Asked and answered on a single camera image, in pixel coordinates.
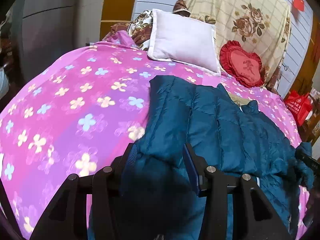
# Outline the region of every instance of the heart-shaped cushion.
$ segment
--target heart-shaped cushion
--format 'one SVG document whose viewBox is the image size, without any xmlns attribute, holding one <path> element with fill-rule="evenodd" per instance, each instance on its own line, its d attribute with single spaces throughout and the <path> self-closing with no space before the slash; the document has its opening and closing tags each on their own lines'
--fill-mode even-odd
<svg viewBox="0 0 320 240">
<path fill-rule="evenodd" d="M 222 68 L 247 88 L 263 85 L 262 62 L 256 53 L 248 53 L 238 41 L 228 41 L 220 50 Z"/>
</svg>

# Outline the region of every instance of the gray cabinet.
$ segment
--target gray cabinet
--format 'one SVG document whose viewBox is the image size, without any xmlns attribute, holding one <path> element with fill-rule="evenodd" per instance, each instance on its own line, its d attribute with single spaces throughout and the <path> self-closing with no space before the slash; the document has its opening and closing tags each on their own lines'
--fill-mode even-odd
<svg viewBox="0 0 320 240">
<path fill-rule="evenodd" d="M 16 0 L 12 7 L 12 36 L 25 82 L 74 49 L 75 3 L 76 0 Z"/>
</svg>

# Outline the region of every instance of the metal screw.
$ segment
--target metal screw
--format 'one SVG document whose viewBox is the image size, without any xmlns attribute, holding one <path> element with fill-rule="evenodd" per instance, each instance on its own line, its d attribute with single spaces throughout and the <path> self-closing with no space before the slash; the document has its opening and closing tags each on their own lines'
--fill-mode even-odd
<svg viewBox="0 0 320 240">
<path fill-rule="evenodd" d="M 242 178 L 244 179 L 244 180 L 250 180 L 251 179 L 251 176 L 249 175 L 249 174 L 243 174 L 242 175 Z"/>
<path fill-rule="evenodd" d="M 68 179 L 69 180 L 74 180 L 74 179 L 76 179 L 77 178 L 77 174 L 74 174 L 74 173 L 72 173 L 72 174 L 70 174 L 69 176 L 68 176 Z"/>
<path fill-rule="evenodd" d="M 109 173 L 111 171 L 112 171 L 112 167 L 111 166 L 106 166 L 106 167 L 103 168 L 103 172 L 105 172 L 105 173 Z"/>
<path fill-rule="evenodd" d="M 207 171 L 209 171 L 209 172 L 211 172 L 211 173 L 213 173 L 213 172 L 215 172 L 217 169 L 215 168 L 215 167 L 213 167 L 213 166 L 208 166 L 207 167 Z"/>
</svg>

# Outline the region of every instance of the beige floral quilt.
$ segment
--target beige floral quilt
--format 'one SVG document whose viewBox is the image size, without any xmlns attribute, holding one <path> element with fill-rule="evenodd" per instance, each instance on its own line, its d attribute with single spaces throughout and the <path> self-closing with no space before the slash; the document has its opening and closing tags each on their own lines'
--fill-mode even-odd
<svg viewBox="0 0 320 240">
<path fill-rule="evenodd" d="M 239 41 L 247 52 L 257 53 L 265 84 L 282 64 L 288 44 L 290 7 L 285 0 L 184 0 L 190 17 L 216 25 L 216 47 Z"/>
</svg>

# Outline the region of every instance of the red paper bag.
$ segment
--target red paper bag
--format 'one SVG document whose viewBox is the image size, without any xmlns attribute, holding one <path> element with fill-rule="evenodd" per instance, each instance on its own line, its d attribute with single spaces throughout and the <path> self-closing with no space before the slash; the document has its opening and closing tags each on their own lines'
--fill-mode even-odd
<svg viewBox="0 0 320 240">
<path fill-rule="evenodd" d="M 292 91 L 284 102 L 285 106 L 290 110 L 298 126 L 301 126 L 312 110 L 312 105 L 308 99 L 309 93 L 300 96 L 296 91 Z"/>
</svg>

